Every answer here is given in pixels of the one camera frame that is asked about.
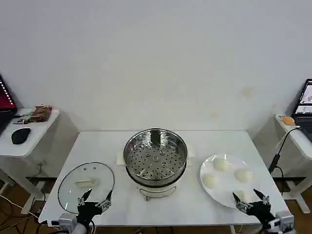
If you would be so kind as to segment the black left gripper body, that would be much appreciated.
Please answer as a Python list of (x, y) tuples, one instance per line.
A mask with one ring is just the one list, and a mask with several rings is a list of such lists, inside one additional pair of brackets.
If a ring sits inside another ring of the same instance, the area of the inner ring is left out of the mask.
[(78, 205), (78, 223), (90, 223), (94, 216), (101, 215), (102, 208), (96, 202), (85, 202)]

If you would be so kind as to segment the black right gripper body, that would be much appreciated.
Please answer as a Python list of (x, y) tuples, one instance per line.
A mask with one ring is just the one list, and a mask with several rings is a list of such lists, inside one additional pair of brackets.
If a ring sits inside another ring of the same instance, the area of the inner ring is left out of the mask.
[(268, 224), (274, 220), (275, 217), (271, 213), (271, 204), (264, 204), (263, 201), (252, 202), (248, 204), (249, 207), (246, 209), (246, 214), (249, 216), (255, 216), (261, 224)]

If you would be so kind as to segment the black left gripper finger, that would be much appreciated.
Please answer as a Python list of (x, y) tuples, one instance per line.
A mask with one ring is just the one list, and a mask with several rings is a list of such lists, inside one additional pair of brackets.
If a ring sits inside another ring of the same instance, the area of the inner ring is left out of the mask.
[(101, 200), (100, 202), (98, 202), (96, 204), (96, 207), (99, 207), (101, 208), (101, 210), (104, 212), (106, 211), (107, 209), (110, 208), (111, 204), (112, 204), (112, 201), (111, 201), (111, 197), (112, 197), (112, 190), (108, 193), (108, 195), (106, 196), (105, 199)]
[(91, 203), (87, 201), (88, 197), (90, 196), (92, 189), (86, 191), (81, 197), (78, 197), (78, 206), (89, 206)]

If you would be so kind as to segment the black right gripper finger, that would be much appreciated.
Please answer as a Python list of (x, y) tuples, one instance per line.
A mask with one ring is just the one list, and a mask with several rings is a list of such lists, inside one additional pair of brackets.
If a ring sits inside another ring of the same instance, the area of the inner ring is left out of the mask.
[(241, 199), (235, 194), (232, 193), (234, 197), (235, 207), (241, 212), (247, 212), (250, 208), (252, 208), (252, 204), (241, 201)]
[(255, 194), (258, 196), (259, 200), (254, 202), (254, 204), (260, 204), (260, 205), (270, 205), (270, 198), (267, 195), (264, 195), (261, 191), (258, 191), (256, 189), (253, 190)]

